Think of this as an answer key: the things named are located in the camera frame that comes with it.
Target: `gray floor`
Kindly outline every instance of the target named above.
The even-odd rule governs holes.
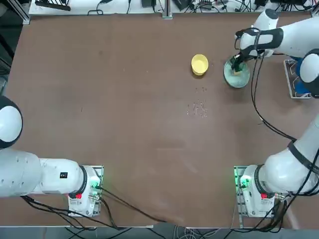
[[[0,33],[5,38],[6,42],[15,51],[22,30],[22,20],[13,11],[8,9],[6,13],[0,17]],[[8,64],[12,64],[11,57],[7,54],[4,48],[0,45],[0,57],[5,60]]]
[[[166,239],[173,238],[174,225],[161,223],[155,225],[154,231],[164,236]],[[229,232],[228,229],[221,229],[210,239],[223,239]],[[118,231],[110,228],[99,227],[96,231],[82,232],[79,234],[85,239],[107,239],[119,233]],[[68,239],[72,236],[65,228],[0,228],[0,239],[17,239],[17,238],[32,238],[32,239]],[[183,228],[179,229],[179,237],[183,236]],[[117,239],[161,239],[161,237],[153,234],[147,229],[135,228],[129,232],[124,233]],[[319,231],[317,230],[285,230],[282,229],[278,234],[272,233],[231,233],[227,239],[318,239]]]

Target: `cable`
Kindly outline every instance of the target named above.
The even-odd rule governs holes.
[[[114,228],[116,229],[119,229],[118,226],[115,224],[114,220],[113,220],[113,217],[112,217],[112,214],[111,214],[111,210],[110,210],[110,207],[109,205],[106,203],[106,201],[103,199],[103,198],[100,198],[100,200],[102,201],[102,203],[104,204],[104,206],[106,207],[107,211],[108,211],[108,214],[109,214],[109,218],[110,218],[110,221],[111,221],[111,224]]]
[[[244,231],[238,231],[236,229],[231,229],[231,231],[234,231],[234,232],[238,232],[238,233],[249,233],[249,232],[254,232],[254,231],[259,231],[259,232],[266,232],[264,231],[264,229],[266,229],[267,227],[270,226],[270,224],[268,224],[267,226],[261,228],[261,229],[258,229],[257,227],[267,218],[267,216],[269,215],[269,213],[271,213],[273,211],[273,209],[278,206],[280,204],[280,202],[276,203],[266,214],[265,216],[251,229],[245,229],[245,228],[242,228],[241,230],[244,230]]]
[[[278,10],[278,8],[280,8],[280,6],[283,4],[283,0],[280,0],[280,3],[279,3],[279,5],[278,5],[278,7],[276,8],[276,10],[275,11],[277,11]]]
[[[201,10],[200,2],[199,2],[199,4],[198,4],[198,6],[199,6],[199,9],[200,9],[200,12],[203,13],[203,11]]]
[[[66,217],[69,217],[69,218],[75,220],[75,221],[81,226],[81,228],[86,229],[86,230],[90,230],[90,228],[87,228],[87,227],[83,226],[76,218],[74,218],[74,217],[72,217],[72,216],[70,216],[70,215],[68,215],[68,214],[59,213],[59,212],[56,212],[56,211],[54,211],[54,210],[46,210],[46,209],[43,209],[43,208],[39,208],[39,207],[33,205],[33,204],[27,199],[27,198],[30,198],[29,196],[22,196],[22,198],[23,198],[31,207],[33,207],[33,208],[35,208],[35,209],[37,209],[37,210],[57,214],[58,216],[60,216],[63,220],[65,220],[68,224],[70,224],[70,225],[73,226],[74,228],[78,228],[78,227],[76,227],[74,224],[72,224],[69,220],[67,220],[66,218],[62,217],[61,215],[64,215],[64,216],[66,216]]]
[[[244,1],[244,0],[242,0],[241,5],[240,5],[240,7],[239,7],[239,12],[241,12],[241,11],[242,11],[242,9],[241,9],[241,8],[243,7],[243,1]]]
[[[246,4],[244,4],[244,0],[243,1],[234,0],[234,1],[239,2],[240,4],[243,4],[245,6],[245,8],[247,9],[247,11],[250,11],[249,7]]]
[[[74,232],[72,232],[69,228],[65,228],[67,231],[69,231],[70,233],[72,233],[73,234],[73,236],[71,236],[71,237],[69,237],[69,239],[71,239],[71,238],[73,238],[73,237],[78,237],[78,238],[80,238],[80,239],[85,239],[85,238],[83,238],[83,237],[81,237],[81,236],[79,236],[79,233],[81,233],[81,232],[83,232],[83,231],[85,231],[85,229],[82,229],[81,231],[79,231],[78,233],[74,233]]]
[[[218,8],[216,8],[215,6],[211,6],[213,9],[216,9],[217,10],[217,12],[219,12],[220,13],[220,11],[218,10]]]
[[[187,6],[187,8],[186,8],[185,12],[187,12],[187,10],[189,9],[189,7],[190,7],[190,4]]]
[[[124,203],[124,204],[126,204],[127,206],[129,206],[131,209],[134,209],[135,211],[137,211],[137,212],[143,214],[144,216],[146,216],[146,217],[148,217],[148,218],[150,218],[150,219],[152,219],[152,220],[154,220],[154,221],[161,222],[161,223],[166,223],[166,222],[167,222],[167,221],[164,221],[164,220],[155,218],[155,217],[153,217],[153,216],[151,216],[151,215],[149,215],[149,214],[143,212],[142,210],[138,209],[137,207],[134,207],[133,205],[129,204],[128,202],[124,201],[123,199],[119,198],[119,197],[116,196],[115,194],[111,193],[110,191],[108,191],[108,190],[106,190],[106,189],[104,189],[104,188],[102,188],[102,187],[100,187],[100,186],[96,186],[95,188],[96,188],[96,189],[101,189],[101,190],[103,190],[104,192],[106,192],[106,193],[112,195],[113,197],[115,197],[116,199],[118,199],[119,201],[121,201],[122,203]]]
[[[221,4],[223,4],[223,8],[226,10],[226,12],[228,12],[228,11],[227,11],[227,6],[225,5],[224,1],[223,1],[223,0],[220,0],[220,2],[221,2]]]
[[[232,232],[233,232],[233,231],[230,230],[230,231],[226,234],[226,236],[224,236],[224,239],[226,239]]]
[[[122,235],[123,233],[126,233],[126,232],[128,232],[129,230],[131,230],[131,229],[132,229],[132,228],[128,228],[126,231],[120,232],[120,233],[118,233],[118,234],[116,234],[116,235],[114,235],[114,236],[111,236],[111,237],[109,237],[109,238],[106,238],[106,239],[116,238],[116,237],[118,237],[119,235]]]
[[[82,237],[80,237],[80,236],[78,236],[78,235],[79,235],[81,232],[86,231],[85,229],[81,229],[79,232],[74,233],[74,232],[72,232],[71,230],[69,230],[69,228],[65,228],[65,229],[73,234],[73,235],[70,236],[68,239],[72,239],[72,238],[74,238],[74,237],[82,238]]]
[[[51,207],[51,206],[49,206],[49,205],[46,205],[46,204],[43,204],[43,203],[39,203],[39,202],[35,201],[33,198],[31,198],[31,197],[28,197],[29,199],[31,199],[31,201],[26,200],[23,196],[22,196],[22,198],[23,198],[30,206],[32,206],[32,207],[34,207],[34,208],[36,208],[36,209],[38,209],[38,210],[41,210],[41,211],[47,211],[47,210],[46,210],[46,209],[43,209],[43,208],[37,208],[36,206],[31,205],[31,204],[36,204],[36,205],[38,205],[38,206],[45,207],[45,208],[47,208],[47,209],[49,209],[49,210],[53,210],[54,213],[56,213],[56,214],[58,214],[58,215],[63,214],[63,213],[61,213],[61,212],[67,212],[67,213],[77,214],[77,215],[80,215],[80,216],[82,216],[82,217],[84,217],[84,218],[90,220],[90,221],[93,221],[93,222],[96,222],[96,223],[100,223],[100,224],[102,224],[102,225],[104,225],[104,226],[108,226],[108,227],[114,228],[113,226],[111,226],[111,225],[109,225],[109,224],[107,224],[107,223],[104,223],[104,222],[102,222],[102,221],[93,219],[93,218],[91,218],[91,217],[88,217],[88,216],[86,216],[86,215],[84,215],[84,214],[81,214],[81,213],[78,213],[78,212],[75,212],[75,211],[72,211],[72,210]],[[74,217],[72,217],[72,216],[70,216],[70,215],[67,215],[67,214],[63,214],[63,215],[65,215],[65,216],[67,216],[67,217],[70,217],[70,218],[72,218],[73,220],[77,221]]]
[[[166,239],[166,237],[162,236],[161,234],[158,234],[157,232],[155,232],[154,230],[152,230],[151,228],[147,228],[147,230],[151,231],[152,233],[158,235],[159,237]]]
[[[98,9],[99,5],[102,4],[104,0],[101,0],[97,5],[96,5],[96,10],[89,10],[88,11],[88,16],[90,15],[91,12],[96,12],[97,15],[103,15],[104,12],[100,9]]]
[[[253,101],[253,104],[254,104],[254,107],[256,106],[255,105],[255,99],[256,99],[256,89],[257,89],[257,84],[258,84],[258,79],[259,79],[259,73],[260,73],[260,69],[261,69],[261,66],[262,66],[262,63],[263,63],[263,60],[264,60],[264,54],[263,54],[263,57],[262,57],[262,61],[260,63],[260,66],[259,66],[259,69],[258,69],[258,72],[257,72],[257,78],[256,78],[256,84],[255,84],[255,91],[253,92],[253,80],[254,80],[254,74],[255,74],[255,70],[256,70],[256,65],[257,65],[257,59],[256,58],[256,61],[255,61],[255,66],[254,66],[254,70],[253,70],[253,75],[252,75],[252,85],[251,85],[251,97],[252,97],[252,101]],[[279,203],[277,203],[276,205],[274,205],[274,207],[265,215],[265,217],[255,226],[253,227],[252,229],[244,229],[245,231],[238,231],[238,230],[233,230],[235,232],[241,232],[241,233],[246,233],[246,232],[251,232],[251,231],[260,231],[260,232],[272,232],[272,233],[278,233],[280,231],[280,229],[282,228],[282,224],[283,224],[283,219],[284,219],[284,215],[285,213],[287,212],[289,206],[292,204],[292,202],[296,199],[297,196],[301,196],[300,195],[300,191],[303,189],[303,187],[305,186],[306,182],[308,181],[312,171],[313,171],[313,168],[316,164],[316,161],[318,159],[318,155],[319,155],[319,149],[316,153],[316,156],[313,160],[313,163],[312,163],[312,167],[311,169],[309,170],[308,174],[307,174],[307,177],[305,179],[305,181],[303,182],[303,184],[301,185],[301,187],[299,188],[298,192],[294,195],[294,197],[292,198],[292,200],[288,203],[287,205],[287,202],[284,200],[284,205],[283,205],[283,208],[280,212],[280,215],[278,216],[278,218],[276,220],[272,219],[271,223],[269,223],[268,225],[266,225],[265,227],[262,227],[261,229],[257,229],[257,227],[260,225],[260,223],[267,217],[267,215],[276,207],[279,205]],[[313,189],[311,189],[309,192],[312,192],[316,187],[318,186],[318,182],[317,184],[314,186]],[[274,229],[278,224],[280,224],[280,227],[277,231],[273,232],[271,231],[272,229]]]
[[[128,10],[126,11],[126,14],[129,14],[130,6],[131,6],[131,0],[129,0],[129,6],[128,6]]]
[[[254,70],[253,70],[253,75],[252,75],[252,80],[251,80],[251,99],[252,99],[252,102],[253,102],[253,106],[255,108],[255,111],[256,113],[258,114],[258,116],[260,117],[260,119],[263,121],[264,125],[267,126],[271,131],[279,134],[280,136],[282,137],[285,137],[291,141],[296,141],[295,138],[293,138],[292,136],[282,132],[281,130],[277,129],[276,127],[274,127],[273,125],[271,125],[268,121],[265,120],[265,118],[263,118],[261,116],[261,114],[259,113],[258,109],[257,109],[257,106],[256,106],[256,89],[257,89],[257,85],[258,85],[258,79],[259,79],[259,73],[260,73],[260,69],[261,69],[261,65],[264,61],[264,56],[265,54],[263,54],[263,57],[262,57],[262,61],[260,63],[260,66],[259,66],[259,70],[258,70],[258,73],[257,73],[257,78],[256,78],[256,84],[255,84],[255,92],[253,92],[253,83],[254,83],[254,75],[255,75],[255,70],[256,70],[256,66],[257,66],[257,59],[256,58],[256,61],[255,61],[255,65],[254,65]]]
[[[204,233],[203,235],[201,235],[201,237],[199,239],[205,239],[206,237],[211,237],[212,235],[215,235],[216,232],[218,232],[218,231],[219,231],[219,229],[210,230],[210,231]]]
[[[298,9],[295,4],[293,4],[297,11],[304,11],[305,9]]]
[[[160,4],[160,7],[161,7],[162,11],[165,11],[160,0],[159,0],[159,4]]]

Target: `black cable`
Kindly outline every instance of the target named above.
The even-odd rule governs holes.
[[[287,138],[287,139],[289,139],[291,141],[296,141],[295,138],[293,138],[292,136],[282,132],[281,130],[279,130],[276,127],[274,127],[273,125],[271,125],[268,121],[266,121],[265,118],[261,116],[261,114],[259,113],[259,111],[257,109],[256,102],[255,102],[256,89],[257,89],[257,84],[258,84],[258,79],[259,79],[259,73],[260,73],[261,65],[262,65],[262,63],[264,61],[264,56],[265,56],[265,54],[263,54],[262,61],[260,63],[259,70],[258,70],[258,73],[257,73],[256,84],[255,84],[255,92],[253,92],[253,83],[254,83],[255,70],[256,70],[256,66],[257,66],[257,58],[256,58],[256,61],[255,61],[253,75],[252,75],[252,80],[251,80],[251,99],[252,99],[252,102],[253,102],[254,109],[255,109],[256,113],[258,114],[258,116],[263,121],[264,125],[267,126],[271,131],[273,131],[273,132],[279,134],[280,136],[285,137],[285,138]]]
[[[196,229],[197,233],[200,235],[200,238],[199,239],[202,239],[204,236],[202,233],[200,233],[199,229]]]
[[[217,10],[217,12],[219,12],[220,13],[220,11],[218,10],[218,8],[216,8],[215,6],[211,6],[213,9],[216,9]]]
[[[108,211],[108,214],[109,214],[109,218],[110,218],[110,221],[111,221],[111,224],[114,228],[116,228],[117,230],[119,230],[118,226],[115,224],[114,220],[113,220],[113,217],[112,217],[112,214],[111,214],[111,210],[110,210],[110,207],[109,205],[107,204],[107,202],[103,199],[103,198],[100,198],[100,200],[102,201],[102,203],[104,204],[104,206],[106,207],[107,211]]]
[[[85,229],[82,229],[82,230],[79,231],[78,233],[72,232],[69,228],[65,228],[65,229],[66,229],[67,231],[69,231],[70,233],[73,234],[73,236],[69,237],[69,239],[71,239],[71,238],[73,238],[73,237],[78,237],[78,238],[80,238],[80,239],[85,239],[85,238],[83,238],[83,237],[81,237],[81,236],[79,235],[79,233],[83,232]]]
[[[152,9],[153,9],[153,12],[156,13],[155,11],[155,5],[156,5],[156,0],[151,0],[151,5],[152,5]]]
[[[39,207],[33,205],[33,204],[28,200],[28,198],[30,198],[30,197],[28,197],[28,196],[22,196],[22,198],[26,201],[26,203],[28,203],[31,207],[33,207],[33,208],[35,208],[35,209],[37,209],[37,210],[57,214],[59,217],[61,217],[63,220],[65,220],[68,224],[70,224],[70,225],[73,226],[74,228],[78,228],[78,227],[75,226],[74,224],[72,224],[72,223],[71,223],[69,220],[67,220],[66,218],[62,217],[61,215],[64,215],[64,216],[66,216],[66,217],[69,217],[69,218],[75,220],[75,221],[77,222],[77,224],[79,224],[79,225],[81,226],[81,228],[86,229],[86,230],[90,230],[90,228],[85,227],[85,226],[82,225],[76,218],[74,218],[74,217],[72,217],[72,216],[70,216],[70,215],[68,215],[68,214],[61,213],[61,212],[56,212],[56,211],[54,211],[54,210],[47,210],[47,209],[39,208]]]
[[[185,12],[187,12],[187,10],[189,9],[189,7],[190,7],[190,4],[187,6],[187,8],[186,8]]]
[[[221,2],[221,4],[223,4],[223,8],[226,10],[226,12],[228,12],[228,11],[227,11],[227,6],[225,5],[224,1],[223,1],[223,0],[220,0],[220,2]]]
[[[77,233],[74,233],[74,232],[71,232],[73,235],[70,236],[68,239],[72,239],[74,237],[78,237],[78,238],[81,238],[79,237],[78,235],[83,232],[83,231],[86,231],[85,229],[81,229],[80,231],[78,231]]]
[[[238,231],[236,229],[231,229],[231,231],[234,231],[234,232],[237,232],[237,233],[249,233],[249,232],[254,232],[254,231],[261,231],[263,228],[261,229],[258,229],[257,227],[267,218],[267,216],[273,211],[274,208],[276,208],[278,205],[280,204],[280,202],[276,203],[266,214],[265,216],[251,229],[245,229],[245,228],[242,228],[241,230],[244,230],[244,231]]]
[[[264,59],[264,55],[263,55],[262,62],[261,62],[260,66],[259,66],[259,69],[258,69],[257,78],[256,78],[256,84],[258,83],[259,73],[260,73],[260,69],[261,69],[262,63],[263,63],[263,59]],[[256,59],[255,66],[254,66],[253,77],[254,77],[254,72],[255,72],[255,69],[256,69],[256,65],[257,65],[257,59]],[[251,92],[251,96],[252,96],[252,100],[255,101],[256,90],[255,90],[254,94]],[[280,216],[279,216],[276,220],[272,221],[272,222],[271,222],[269,225],[267,225],[266,227],[263,227],[263,228],[261,228],[261,229],[257,229],[257,226],[266,218],[267,214],[269,214],[269,213],[275,208],[275,206],[276,206],[276,205],[275,205],[275,206],[272,208],[272,210],[270,210],[270,211],[266,214],[266,216],[265,216],[253,229],[248,229],[248,230],[245,231],[245,232],[251,232],[251,231],[271,232],[271,230],[272,230],[273,228],[275,228],[279,223],[280,223],[279,230],[281,229],[284,215],[285,215],[285,213],[287,212],[287,210],[288,210],[289,206],[291,205],[291,203],[295,200],[295,198],[296,198],[297,196],[300,195],[300,191],[303,189],[303,187],[305,186],[306,182],[308,181],[308,179],[309,179],[309,177],[310,177],[310,175],[311,175],[311,173],[312,173],[312,171],[313,171],[313,168],[314,168],[314,166],[315,166],[315,164],[316,164],[316,161],[317,161],[317,159],[318,159],[318,155],[319,155],[319,149],[318,149],[318,151],[317,151],[317,153],[316,153],[316,155],[315,155],[314,161],[313,161],[313,163],[312,163],[312,167],[311,167],[311,169],[309,170],[308,175],[307,175],[305,181],[303,182],[303,184],[301,185],[301,187],[299,188],[298,192],[297,192],[296,195],[293,197],[293,199],[289,202],[289,204],[286,206],[286,204],[284,203],[284,206],[283,206],[283,209],[282,209],[282,211],[281,211],[281,213],[280,213]]]
[[[113,238],[116,238],[116,237],[118,237],[119,235],[122,235],[123,233],[126,233],[126,232],[128,232],[129,230],[131,230],[132,228],[128,228],[127,230],[125,230],[125,231],[123,231],[123,232],[120,232],[120,233],[118,233],[118,234],[116,234],[116,235],[114,235],[114,236],[111,236],[111,237],[109,237],[109,238],[106,238],[106,239],[113,239]]]
[[[160,0],[159,0],[159,4],[160,4],[160,7],[161,7],[162,11],[165,11]]]
[[[93,221],[93,222],[96,222],[96,223],[100,223],[100,224],[102,224],[102,225],[104,225],[104,226],[108,226],[108,227],[114,228],[113,226],[111,226],[111,225],[109,225],[109,224],[107,224],[107,223],[104,223],[104,222],[102,222],[102,221],[93,219],[93,218],[88,217],[88,216],[86,216],[86,215],[84,215],[84,214],[81,214],[81,213],[78,213],[78,212],[75,212],[75,211],[72,211],[72,210],[69,210],[69,209],[61,209],[61,208],[51,207],[51,206],[49,206],[49,205],[46,205],[46,204],[43,204],[43,203],[39,203],[39,202],[35,201],[33,198],[30,198],[30,199],[32,200],[32,202],[30,202],[30,203],[36,204],[36,205],[38,205],[38,206],[45,207],[45,208],[47,208],[47,209],[49,209],[49,210],[60,211],[60,212],[58,212],[58,214],[61,214],[61,212],[73,213],[73,214],[77,214],[77,215],[79,215],[79,216],[82,216],[82,217],[84,217],[84,218],[86,218],[86,219],[88,219],[88,220],[90,220],[90,221]],[[74,217],[72,217],[72,216],[70,216],[70,215],[65,215],[65,216],[71,217],[72,219],[76,220]]]
[[[234,43],[235,50],[240,50],[239,48],[236,47],[236,43],[237,43],[238,39],[239,39],[239,37],[236,37],[236,39],[235,39],[235,43]]]
[[[294,7],[295,7],[295,9],[296,9],[297,11],[304,11],[304,10],[305,10],[305,9],[299,9],[299,8],[297,8],[295,4],[293,4],[293,5],[294,5]]]
[[[124,203],[124,204],[126,204],[127,206],[129,206],[131,209],[134,209],[135,211],[137,211],[137,212],[143,214],[144,216],[146,216],[146,217],[148,217],[148,218],[150,218],[150,219],[152,219],[152,220],[154,220],[154,221],[161,222],[161,223],[166,223],[166,222],[167,222],[167,221],[164,221],[164,220],[155,218],[155,217],[153,217],[153,216],[151,216],[151,215],[149,215],[149,214],[143,212],[142,210],[138,209],[137,207],[134,207],[133,205],[129,204],[128,202],[124,201],[123,199],[119,198],[119,197],[116,196],[115,194],[111,193],[110,191],[108,191],[108,190],[106,190],[106,189],[104,189],[104,188],[102,188],[102,187],[100,187],[100,186],[96,186],[95,188],[96,188],[96,189],[101,189],[101,190],[103,190],[104,192],[106,192],[106,193],[112,195],[113,197],[115,197],[116,199],[118,199],[119,201],[121,201],[122,203]]]
[[[242,11],[242,7],[243,7],[243,2],[244,2],[244,0],[242,0],[242,2],[241,2],[241,5],[240,5],[240,7],[239,7],[239,12],[241,12]]]
[[[242,0],[242,1],[234,0],[234,1],[237,1],[237,2],[239,2],[240,4],[243,4],[243,5],[245,6],[245,8],[247,9],[247,11],[250,11],[250,10],[249,10],[249,7],[248,7],[246,4],[244,4],[244,1],[245,1],[245,0]]]
[[[316,152],[316,155],[315,155],[315,157],[314,157],[313,163],[312,163],[312,165],[311,165],[311,167],[310,167],[310,169],[309,169],[309,172],[308,172],[308,174],[307,174],[307,176],[306,176],[306,178],[305,178],[303,184],[301,185],[301,187],[300,187],[299,190],[297,191],[296,195],[291,199],[291,201],[290,201],[290,202],[288,203],[288,205],[286,206],[286,208],[285,208],[285,210],[284,210],[284,212],[283,212],[282,217],[285,215],[285,213],[287,212],[288,208],[289,208],[290,205],[293,203],[293,201],[297,198],[297,196],[299,196],[301,190],[304,188],[305,184],[306,184],[307,181],[309,180],[309,178],[310,178],[310,176],[311,176],[311,174],[312,174],[312,172],[313,172],[314,166],[315,166],[315,164],[316,164],[316,161],[317,161],[317,159],[318,159],[318,156],[319,156],[319,149],[318,149],[317,152]]]
[[[96,10],[89,10],[88,11],[88,16],[90,15],[91,12],[96,12],[97,15],[103,15],[104,12],[100,9],[98,9],[99,5],[102,4],[103,0],[101,0],[97,5],[96,5]]]
[[[303,196],[303,197],[310,197],[310,196],[314,196],[317,195],[319,193],[319,190],[317,190],[316,192],[313,192],[315,189],[317,189],[319,186],[319,178],[317,176],[317,183],[314,185],[314,187],[312,189],[310,189],[309,191],[303,193],[303,194],[299,194],[298,196]]]
[[[211,234],[213,232],[216,232],[218,229],[213,229],[213,230],[209,230],[208,232],[205,232],[204,234],[201,234],[200,231],[197,229],[198,233],[200,234],[200,238],[199,239],[205,239],[205,236],[207,236],[208,234]]]
[[[158,234],[157,232],[155,232],[154,230],[152,230],[151,228],[147,228],[147,230],[151,231],[152,233],[158,235],[159,237],[163,238],[163,239],[166,239],[166,237],[164,237],[163,235],[161,234]]]
[[[128,10],[126,11],[126,14],[129,14],[130,6],[131,6],[131,0],[129,0],[129,6],[128,6]]]
[[[276,10],[275,11],[277,11],[278,10],[278,8],[280,8],[280,6],[283,4],[283,0],[280,0],[280,3],[279,3],[279,5],[278,5],[278,7],[276,8]]]
[[[230,230],[230,231],[226,234],[226,236],[224,236],[224,239],[226,239],[232,232],[233,232],[233,231]]]

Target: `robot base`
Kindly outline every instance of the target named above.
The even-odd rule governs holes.
[[[69,210],[93,217],[99,215],[101,211],[101,202],[99,199],[102,192],[94,188],[94,186],[102,187],[104,167],[102,165],[83,165],[83,167],[87,173],[86,187],[81,196],[77,196],[74,199],[68,196]],[[69,213],[69,215],[72,217],[80,217],[80,215],[74,213]]]
[[[256,168],[256,165],[234,166],[240,228],[244,228],[244,217],[263,218],[274,206],[275,197],[262,198],[256,188],[254,180]],[[272,212],[267,215],[268,218],[273,216]]]

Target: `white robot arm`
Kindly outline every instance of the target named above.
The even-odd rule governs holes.
[[[260,14],[251,28],[236,33],[240,39],[240,53],[234,56],[232,68],[259,54],[270,57],[274,50],[303,58],[300,68],[304,86],[315,98],[319,97],[319,18],[309,18],[276,28],[278,15],[267,9]],[[311,169],[319,149],[319,115],[296,142],[268,157],[264,165],[250,165],[240,179],[245,204],[250,217],[264,217],[274,205],[276,193],[297,193]],[[319,167],[301,193],[319,190]]]
[[[68,194],[69,210],[93,216],[101,179],[91,166],[10,149],[22,132],[18,106],[0,96],[0,197]]]
[[[300,77],[314,98],[319,97],[319,19],[308,18],[283,27],[277,26],[278,14],[266,9],[252,27],[240,30],[240,52],[233,57],[232,69],[258,54],[270,57],[274,51],[288,56],[303,58]]]

